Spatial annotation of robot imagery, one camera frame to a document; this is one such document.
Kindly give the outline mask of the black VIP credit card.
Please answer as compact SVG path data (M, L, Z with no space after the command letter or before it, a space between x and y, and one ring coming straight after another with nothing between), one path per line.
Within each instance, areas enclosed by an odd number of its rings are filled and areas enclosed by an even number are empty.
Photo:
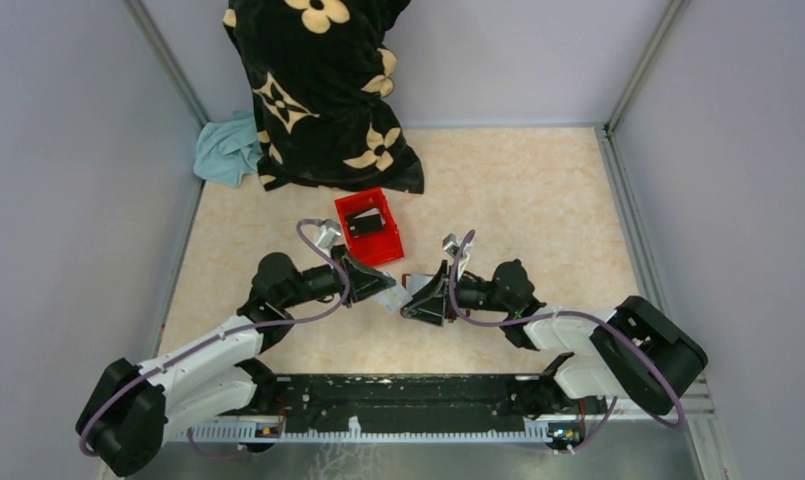
M352 238L374 235L384 230L385 220L378 210L366 210L344 217L347 232Z

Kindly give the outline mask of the red leather card holder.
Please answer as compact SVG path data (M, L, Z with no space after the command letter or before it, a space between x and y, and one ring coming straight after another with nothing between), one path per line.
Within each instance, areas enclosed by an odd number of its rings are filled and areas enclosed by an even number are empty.
M407 291L412 295L422 286L424 286L433 275L406 273L403 275L403 287L406 288ZM448 296L447 306L449 307L449 310L447 312L447 319L445 320L444 324L446 322L452 323L458 318L457 313L453 310L451 304L449 303Z

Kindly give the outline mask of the white credit card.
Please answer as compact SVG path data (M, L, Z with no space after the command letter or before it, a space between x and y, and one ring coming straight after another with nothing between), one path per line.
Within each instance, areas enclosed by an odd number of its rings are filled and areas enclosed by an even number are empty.
M375 299L392 314L398 314L412 300L412 296L403 286L395 285L377 294Z

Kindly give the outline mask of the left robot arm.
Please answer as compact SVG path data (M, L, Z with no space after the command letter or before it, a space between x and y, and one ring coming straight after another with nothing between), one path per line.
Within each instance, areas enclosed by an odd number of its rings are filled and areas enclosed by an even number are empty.
M304 271L284 253L264 256L247 301L221 325L157 358L109 364L75 425L81 452L126 477L146 466L167 440L200 422L273 409L278 380L257 357L297 325L289 308L332 299L339 309L396 285L344 246L320 256L322 265Z

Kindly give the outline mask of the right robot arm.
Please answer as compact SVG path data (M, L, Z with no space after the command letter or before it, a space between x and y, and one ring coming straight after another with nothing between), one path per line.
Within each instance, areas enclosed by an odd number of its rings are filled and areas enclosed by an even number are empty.
M400 314L436 326L475 311L505 314L497 327L512 345L557 353L541 385L542 401L554 412L603 396L666 415L708 365L702 347L641 296L582 312L550 307L534 290L520 260L499 264L490 279L443 262Z

